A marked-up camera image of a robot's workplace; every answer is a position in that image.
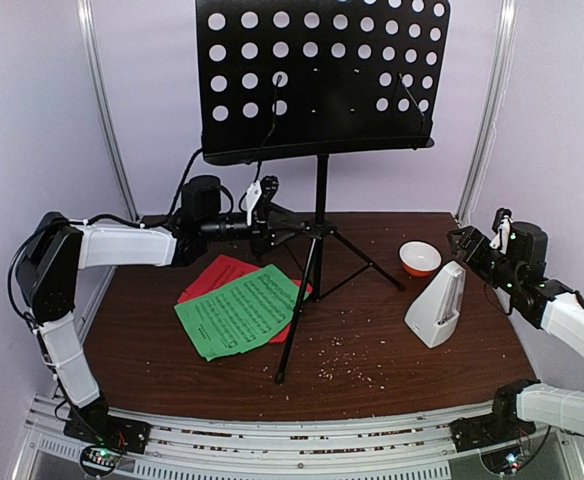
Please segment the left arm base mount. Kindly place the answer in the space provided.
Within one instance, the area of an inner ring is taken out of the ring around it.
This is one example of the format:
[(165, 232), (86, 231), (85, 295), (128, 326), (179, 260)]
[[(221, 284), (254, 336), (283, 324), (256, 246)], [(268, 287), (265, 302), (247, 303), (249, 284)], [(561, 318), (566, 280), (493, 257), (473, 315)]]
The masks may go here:
[(88, 427), (77, 418), (69, 419), (65, 436), (124, 453), (143, 454), (151, 426), (147, 422), (108, 416), (104, 427)]

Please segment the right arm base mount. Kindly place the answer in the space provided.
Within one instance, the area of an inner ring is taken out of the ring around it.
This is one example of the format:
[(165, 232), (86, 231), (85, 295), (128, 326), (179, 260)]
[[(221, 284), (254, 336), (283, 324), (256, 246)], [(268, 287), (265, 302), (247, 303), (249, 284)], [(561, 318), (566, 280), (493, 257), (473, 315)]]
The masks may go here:
[(456, 451), (465, 452), (517, 440), (521, 434), (535, 433), (536, 426), (517, 417), (509, 419), (490, 413), (457, 419), (450, 423), (450, 430)]

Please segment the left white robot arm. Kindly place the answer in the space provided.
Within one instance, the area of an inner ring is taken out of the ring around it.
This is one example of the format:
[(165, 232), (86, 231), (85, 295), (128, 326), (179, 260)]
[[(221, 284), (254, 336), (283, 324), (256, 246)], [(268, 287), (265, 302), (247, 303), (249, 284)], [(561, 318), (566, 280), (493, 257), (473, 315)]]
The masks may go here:
[(25, 304), (23, 317), (38, 341), (42, 360), (70, 407), (70, 420), (95, 444), (109, 442), (116, 424), (84, 350), (76, 315), (87, 302), (85, 280), (103, 299), (120, 267), (185, 267), (214, 242), (245, 240), (261, 256), (308, 230), (308, 222), (273, 200), (275, 176), (253, 181), (241, 211), (222, 209), (230, 196), (221, 180), (199, 175), (178, 189), (172, 212), (156, 223), (132, 223), (110, 215), (71, 220), (46, 213), (14, 260)]

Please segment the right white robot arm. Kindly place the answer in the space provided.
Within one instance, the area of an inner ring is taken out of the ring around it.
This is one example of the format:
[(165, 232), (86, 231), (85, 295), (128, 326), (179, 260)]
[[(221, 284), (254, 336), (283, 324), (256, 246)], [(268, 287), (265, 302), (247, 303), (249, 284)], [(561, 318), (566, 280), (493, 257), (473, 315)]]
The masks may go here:
[[(451, 253), (485, 284), (510, 297), (509, 309), (560, 339), (584, 358), (584, 298), (545, 275), (547, 234), (537, 225), (512, 221), (501, 208), (494, 238), (473, 226), (447, 234)], [(481, 448), (532, 433), (538, 422), (584, 436), (584, 392), (520, 380), (499, 388), (488, 415), (453, 422), (458, 450)]]

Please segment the black perforated music stand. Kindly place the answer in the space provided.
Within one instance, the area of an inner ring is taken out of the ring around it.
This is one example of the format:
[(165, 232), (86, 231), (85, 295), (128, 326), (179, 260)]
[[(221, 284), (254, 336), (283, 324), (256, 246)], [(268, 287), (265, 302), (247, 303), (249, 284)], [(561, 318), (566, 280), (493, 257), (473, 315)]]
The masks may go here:
[(199, 1), (202, 155), (214, 166), (313, 156), (315, 216), (301, 296), (315, 301), (328, 160), (429, 148), (447, 1)]

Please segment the grey metronome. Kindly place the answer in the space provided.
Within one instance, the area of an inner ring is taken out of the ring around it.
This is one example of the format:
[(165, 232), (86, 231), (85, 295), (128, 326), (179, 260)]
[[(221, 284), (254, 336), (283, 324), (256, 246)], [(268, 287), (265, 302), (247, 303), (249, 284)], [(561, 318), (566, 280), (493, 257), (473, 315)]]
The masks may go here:
[(446, 342), (460, 318), (466, 270), (448, 262), (414, 300), (404, 322), (430, 349)]

